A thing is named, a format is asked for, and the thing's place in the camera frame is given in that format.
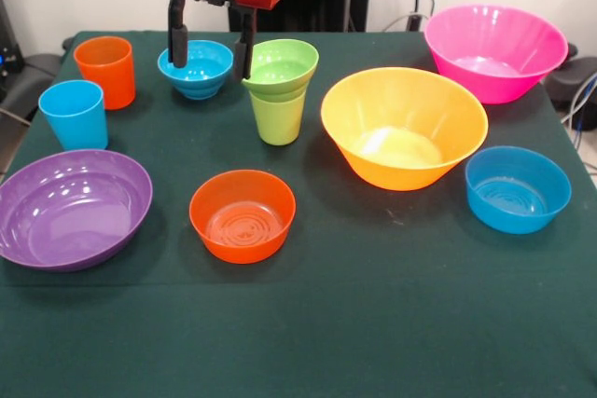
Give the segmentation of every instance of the purple bowl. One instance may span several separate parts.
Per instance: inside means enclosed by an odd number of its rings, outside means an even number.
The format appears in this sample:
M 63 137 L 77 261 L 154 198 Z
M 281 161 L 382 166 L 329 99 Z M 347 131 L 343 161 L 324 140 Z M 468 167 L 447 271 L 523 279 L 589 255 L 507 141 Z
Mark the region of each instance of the purple bowl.
M 34 269 L 90 268 L 126 245 L 152 196 L 146 170 L 120 153 L 42 158 L 0 185 L 0 255 Z

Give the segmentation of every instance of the orange cup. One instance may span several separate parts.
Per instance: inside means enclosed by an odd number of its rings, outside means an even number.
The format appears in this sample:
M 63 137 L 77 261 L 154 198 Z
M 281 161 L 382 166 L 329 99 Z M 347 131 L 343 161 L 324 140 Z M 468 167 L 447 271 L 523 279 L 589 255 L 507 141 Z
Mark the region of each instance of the orange cup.
M 236 170 L 211 178 L 193 195 L 190 222 L 205 247 L 229 263 L 256 263 L 284 244 L 297 204 L 268 172 Z
M 132 46 L 117 36 L 89 39 L 75 48 L 78 70 L 104 90 L 105 109 L 122 109 L 134 100 Z

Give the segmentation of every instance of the bowl rim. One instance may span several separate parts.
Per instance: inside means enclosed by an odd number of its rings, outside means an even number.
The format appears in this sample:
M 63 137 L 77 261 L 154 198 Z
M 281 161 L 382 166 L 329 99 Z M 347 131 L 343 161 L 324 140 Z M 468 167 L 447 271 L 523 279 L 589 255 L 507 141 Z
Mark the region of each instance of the bowl rim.
M 567 56 L 567 51 L 564 51 L 562 53 L 562 56 L 558 59 L 558 61 L 556 63 L 553 63 L 548 69 L 546 70 L 541 70 L 541 71 L 537 71 L 537 72 L 532 72 L 530 74 L 519 74 L 519 75 L 495 75 L 495 74 L 486 74 L 484 72 L 479 72 L 479 71 L 473 71 L 470 69 L 467 69 L 457 63 L 455 63 L 452 59 L 447 58 L 441 51 L 437 50 L 437 48 L 435 46 L 433 46 L 429 40 L 429 35 L 428 35 L 428 30 L 429 30 L 429 26 L 433 26 L 433 23 L 438 21 L 439 19 L 441 19 L 442 16 L 444 16 L 445 14 L 450 13 L 451 11 L 457 10 L 457 9 L 470 9 L 473 7 L 489 7 L 489 8 L 494 8 L 494 9 L 499 9 L 499 10 L 511 10 L 511 11 L 515 11 L 517 13 L 520 14 L 524 14 L 526 16 L 530 16 L 538 21 L 541 21 L 543 23 L 545 23 L 549 28 L 551 28 L 560 38 L 562 45 L 564 48 L 568 48 L 568 40 L 566 39 L 565 35 L 562 33 L 562 31 L 556 27 L 551 21 L 548 21 L 547 19 L 542 18 L 541 16 L 538 16 L 537 14 L 534 14 L 530 11 L 524 10 L 522 8 L 518 8 L 518 7 L 511 7 L 508 5 L 500 5 L 500 4 L 492 4 L 492 3 L 480 3 L 480 4 L 476 4 L 476 3 L 469 3 L 469 4 L 462 4 L 462 5 L 456 5 L 453 7 L 447 7 L 445 9 L 442 9 L 441 11 L 439 11 L 437 14 L 434 14 L 431 18 L 429 18 L 429 21 L 427 21 L 427 24 L 425 26 L 425 29 L 423 30 L 423 36 L 425 38 L 425 42 L 427 44 L 427 46 L 429 46 L 429 48 L 436 53 L 438 56 L 440 56 L 444 61 L 449 62 L 450 64 L 465 70 L 471 74 L 477 74 L 477 75 L 483 75 L 483 76 L 487 76 L 490 78 L 496 78 L 496 79 L 524 79 L 524 78 L 532 78 L 535 76 L 545 76 L 546 74 L 552 72 L 554 69 L 556 69 L 557 67 L 559 67 L 560 65 L 563 64 L 563 62 L 566 59 Z
M 474 186 L 471 184 L 470 179 L 469 179 L 469 171 L 471 170 L 471 164 L 475 162 L 475 159 L 477 157 L 480 157 L 483 154 L 491 153 L 493 151 L 501 151 L 501 150 L 517 151 L 517 152 L 520 152 L 520 153 L 526 153 L 527 155 L 529 155 L 529 156 L 531 156 L 533 158 L 542 159 L 543 161 L 546 161 L 548 163 L 548 165 L 552 169 L 554 169 L 556 172 L 558 172 L 559 174 L 561 174 L 562 178 L 566 181 L 565 182 L 565 187 L 566 187 L 566 191 L 567 191 L 566 199 L 562 202 L 562 205 L 560 207 L 555 208 L 552 211 L 547 212 L 547 213 L 529 215 L 529 214 L 524 214 L 524 213 L 511 212 L 511 211 L 505 210 L 505 209 L 503 209 L 501 207 L 497 207 L 495 204 L 489 202 L 484 197 L 478 195 L 477 191 L 475 190 Z M 547 156 L 544 156 L 543 154 L 541 154 L 541 153 L 539 153 L 537 151 L 534 151 L 534 150 L 529 149 L 529 148 L 524 148 L 522 146 L 502 144 L 502 145 L 496 145 L 496 146 L 489 146 L 487 148 L 484 148 L 484 149 L 478 151 L 478 153 L 475 154 L 466 163 L 466 167 L 465 167 L 465 181 L 466 181 L 467 188 L 470 189 L 470 190 L 472 190 L 475 193 L 475 196 L 477 198 L 481 199 L 484 204 L 488 205 L 489 207 L 491 207 L 494 210 L 499 210 L 501 213 L 505 213 L 505 214 L 508 214 L 510 216 L 517 216 L 517 217 L 520 217 L 520 218 L 545 218 L 545 217 L 549 217 L 549 216 L 555 216 L 558 213 L 560 213 L 563 209 L 565 209 L 566 206 L 570 203 L 570 200 L 572 199 L 572 184 L 570 183 L 570 178 L 568 177 L 568 175 L 566 174 L 566 172 L 562 169 L 562 167 L 560 167 L 560 165 L 558 165 L 556 162 L 554 162 L 553 160 L 551 160 Z
M 61 270 L 65 270 L 68 268 L 73 268 L 76 267 L 80 264 L 84 264 L 87 261 L 90 261 L 98 256 L 100 256 L 101 254 L 105 254 L 106 252 L 110 252 L 112 249 L 114 249 L 115 247 L 117 247 L 119 244 L 121 244 L 123 241 L 126 241 L 128 238 L 130 238 L 139 228 L 139 226 L 145 221 L 147 213 L 149 212 L 149 208 L 151 207 L 151 202 L 153 201 L 153 183 L 151 182 L 151 177 L 149 176 L 149 173 L 147 172 L 147 170 L 145 169 L 145 167 L 143 165 L 141 165 L 139 162 L 137 162 L 134 158 L 131 158 L 125 154 L 119 153 L 117 151 L 110 151 L 107 149 L 75 149 L 75 150 L 70 150 L 70 151 L 62 151 L 60 153 L 56 153 L 56 154 L 52 154 L 50 156 L 44 157 L 44 158 L 39 158 L 38 160 L 35 160 L 33 162 L 31 162 L 28 165 L 25 165 L 24 167 L 20 168 L 19 170 L 15 171 L 14 173 L 12 173 L 12 175 L 5 180 L 4 183 L 2 183 L 0 185 L 0 193 L 2 192 L 2 189 L 6 186 L 9 185 L 13 182 L 18 182 L 19 181 L 19 175 L 23 174 L 24 172 L 31 170 L 33 167 L 46 162 L 48 160 L 52 160 L 54 158 L 67 158 L 70 155 L 73 154 L 80 154 L 80 153 L 87 153 L 87 154 L 93 154 L 93 153 L 102 153 L 102 154 L 109 154 L 112 155 L 113 157 L 117 157 L 117 158 L 124 158 L 126 160 L 128 160 L 129 162 L 131 162 L 136 168 L 139 169 L 139 172 L 141 174 L 143 174 L 144 179 L 147 181 L 147 184 L 149 186 L 149 194 L 147 195 L 147 202 L 145 204 L 145 207 L 143 208 L 141 214 L 139 215 L 139 219 L 137 220 L 137 222 L 134 223 L 134 225 L 131 226 L 130 230 L 128 231 L 128 233 L 122 237 L 120 240 L 118 240 L 117 242 L 103 248 L 100 252 L 93 254 L 91 256 L 87 256 L 85 258 L 81 258 L 78 259 L 76 261 L 69 261 L 67 263 L 60 263 L 60 264 L 52 264 L 52 265 L 48 265 L 48 264 L 34 264 L 34 263 L 22 263 L 22 261 L 18 261 L 18 260 L 14 260 L 13 258 L 11 258 L 10 256 L 7 256 L 4 251 L 0 251 L 0 256 L 2 256 L 3 258 L 5 258 L 6 260 L 15 263 L 17 265 L 26 267 L 26 268 L 33 268 L 33 269 L 42 269 L 42 270 L 53 270 L 53 271 L 61 271 Z
M 217 41 L 212 41 L 209 39 L 192 39 L 188 41 L 188 45 L 191 46 L 195 43 L 199 43 L 199 44 L 208 44 L 208 45 L 213 45 L 215 47 L 221 48 L 223 49 L 225 52 L 227 52 L 227 54 L 230 56 L 230 63 L 229 65 L 222 70 L 220 73 L 218 73 L 217 75 L 214 76 L 210 76 L 209 78 L 205 78 L 205 79 L 184 79 L 183 77 L 180 76 L 174 76 L 171 74 L 167 74 L 166 72 L 164 72 L 163 68 L 161 67 L 160 61 L 161 58 L 164 56 L 164 54 L 168 53 L 168 49 L 165 48 L 160 55 L 158 56 L 158 60 L 156 61 L 156 64 L 158 65 L 158 70 L 160 70 L 161 74 L 166 76 L 168 79 L 172 79 L 175 81 L 186 81 L 186 82 L 190 82 L 190 83 L 195 83 L 195 82 L 201 82 L 201 81 L 209 81 L 210 79 L 216 79 L 219 76 L 225 75 L 226 73 L 228 73 L 231 69 L 232 69 L 232 64 L 234 64 L 234 53 L 232 53 L 232 50 L 230 50 L 227 46 L 225 46 L 224 44 L 217 42 Z
M 470 98 L 471 102 L 475 105 L 475 107 L 477 107 L 480 111 L 480 116 L 482 117 L 483 120 L 483 132 L 482 132 L 482 138 L 479 138 L 479 142 L 474 144 L 470 150 L 468 150 L 467 152 L 465 152 L 464 154 L 462 154 L 460 157 L 458 158 L 452 158 L 450 160 L 447 160 L 445 162 L 442 163 L 438 163 L 436 165 L 431 165 L 431 166 L 425 166 L 425 167 L 400 167 L 397 165 L 385 165 L 385 164 L 381 164 L 379 162 L 376 162 L 374 160 L 371 160 L 370 158 L 366 158 L 361 154 L 356 153 L 355 151 L 353 151 L 352 149 L 349 148 L 348 145 L 345 144 L 341 144 L 339 142 L 339 140 L 337 138 L 335 138 L 332 135 L 332 132 L 329 130 L 328 125 L 326 124 L 326 118 L 324 116 L 324 105 L 326 104 L 326 98 L 328 97 L 328 95 L 330 94 L 330 92 L 336 88 L 339 84 L 344 83 L 344 82 L 348 82 L 348 80 L 350 78 L 352 78 L 353 76 L 358 76 L 358 75 L 362 75 L 362 74 L 366 74 L 366 73 L 370 73 L 370 72 L 416 72 L 418 74 L 421 75 L 429 75 L 432 76 L 436 79 L 439 79 L 447 84 L 451 84 L 454 87 L 456 87 L 457 89 L 463 91 L 464 93 L 466 93 L 466 96 Z M 464 159 L 470 157 L 472 154 L 474 154 L 485 142 L 485 139 L 487 138 L 487 134 L 489 132 L 489 119 L 487 118 L 487 112 L 485 111 L 485 108 L 483 107 L 483 105 L 481 104 L 481 102 L 479 101 L 479 99 L 467 88 L 465 88 L 464 86 L 458 84 L 455 81 L 452 81 L 451 79 L 447 78 L 446 76 L 443 75 L 439 75 L 433 72 L 429 72 L 427 70 L 423 70 L 423 69 L 415 69 L 413 67 L 376 67 L 376 68 L 372 68 L 372 69 L 366 69 L 366 70 L 361 70 L 359 72 L 355 72 L 353 74 L 350 74 L 346 77 L 344 77 L 343 79 L 341 79 L 340 81 L 338 81 L 336 84 L 334 84 L 326 93 L 326 95 L 324 96 L 324 100 L 322 101 L 321 104 L 321 111 L 320 111 L 320 117 L 322 120 L 322 123 L 324 125 L 324 129 L 326 130 L 327 134 L 330 136 L 330 138 L 336 143 L 337 146 L 339 146 L 342 151 L 346 151 L 347 153 L 350 153 L 351 155 L 353 155 L 356 158 L 362 159 L 362 160 L 366 160 L 367 163 L 372 163 L 374 165 L 377 165 L 378 167 L 384 167 L 384 168 L 392 168 L 392 169 L 398 169 L 398 170 L 407 170 L 407 171 L 414 171 L 414 172 L 425 172 L 428 170 L 435 170 L 435 169 L 441 169 L 441 168 L 445 168 L 445 167 L 451 167 L 461 161 L 463 161 Z
M 261 241 L 257 244 L 251 244 L 248 246 L 229 246 L 227 244 L 222 244 L 220 242 L 217 242 L 216 240 L 213 240 L 211 238 L 209 238 L 207 235 L 205 235 L 205 233 L 203 233 L 200 229 L 199 226 L 195 223 L 195 220 L 193 219 L 193 213 L 192 213 L 192 209 L 193 209 L 193 204 L 198 200 L 198 196 L 201 193 L 201 190 L 206 187 L 207 185 L 211 184 L 213 181 L 215 181 L 216 179 L 219 179 L 221 177 L 226 177 L 226 176 L 230 176 L 232 174 L 242 174 L 244 172 L 251 172 L 251 173 L 257 173 L 260 176 L 263 177 L 268 177 L 270 178 L 272 181 L 278 183 L 279 185 L 282 186 L 282 188 L 284 190 L 286 190 L 289 194 L 290 194 L 290 198 L 292 199 L 292 213 L 290 214 L 290 219 L 288 219 L 288 222 L 285 223 L 282 228 L 280 229 L 279 232 L 277 232 L 276 234 L 274 234 L 273 236 L 271 236 L 270 238 L 268 238 L 265 241 Z M 288 229 L 290 228 L 290 226 L 292 225 L 292 223 L 295 220 L 295 216 L 297 214 L 297 199 L 295 198 L 295 194 L 292 191 L 292 188 L 290 188 L 290 185 L 288 185 L 284 180 L 282 180 L 280 177 L 276 176 L 275 174 L 272 174 L 270 172 L 264 172 L 262 170 L 254 170 L 254 169 L 239 169 L 239 170 L 228 170 L 226 172 L 221 172 L 219 174 L 216 174 L 215 176 L 210 177 L 209 179 L 207 179 L 205 182 L 203 182 L 193 193 L 193 196 L 190 199 L 190 202 L 188 204 L 188 219 L 190 220 L 191 225 L 193 226 L 193 228 L 195 228 L 195 231 L 199 234 L 199 236 L 201 237 L 202 240 L 208 240 L 213 244 L 216 244 L 218 246 L 223 246 L 223 247 L 227 247 L 227 248 L 233 248 L 235 250 L 240 250 L 240 251 L 252 251 L 258 247 L 263 246 L 264 244 L 269 243 L 272 240 L 275 240 L 276 238 L 280 237 L 280 235 L 283 235 L 285 232 L 288 231 Z

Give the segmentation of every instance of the magenta bowl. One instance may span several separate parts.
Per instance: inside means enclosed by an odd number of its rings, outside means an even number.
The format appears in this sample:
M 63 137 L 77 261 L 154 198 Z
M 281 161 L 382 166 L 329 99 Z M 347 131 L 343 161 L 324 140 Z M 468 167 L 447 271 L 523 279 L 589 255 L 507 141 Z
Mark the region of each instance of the magenta bowl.
M 486 104 L 519 99 L 568 54 L 555 26 L 512 7 L 448 8 L 429 20 L 424 36 L 439 73 Z
M 120 153 L 42 158 L 0 185 L 0 255 L 42 270 L 95 266 L 131 239 L 152 196 L 146 170 Z

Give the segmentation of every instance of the blue bowl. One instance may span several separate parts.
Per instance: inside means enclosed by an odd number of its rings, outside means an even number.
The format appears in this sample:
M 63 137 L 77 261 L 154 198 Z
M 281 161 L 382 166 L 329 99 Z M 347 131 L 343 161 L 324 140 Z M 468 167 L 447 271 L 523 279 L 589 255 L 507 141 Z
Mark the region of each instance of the blue bowl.
M 168 62 L 168 49 L 161 52 L 158 68 L 174 88 L 190 100 L 206 100 L 217 94 L 232 69 L 232 51 L 214 41 L 188 41 L 187 65 Z
M 466 164 L 466 194 L 473 213 L 489 227 L 516 235 L 545 227 L 570 201 L 568 176 L 535 151 L 494 146 Z

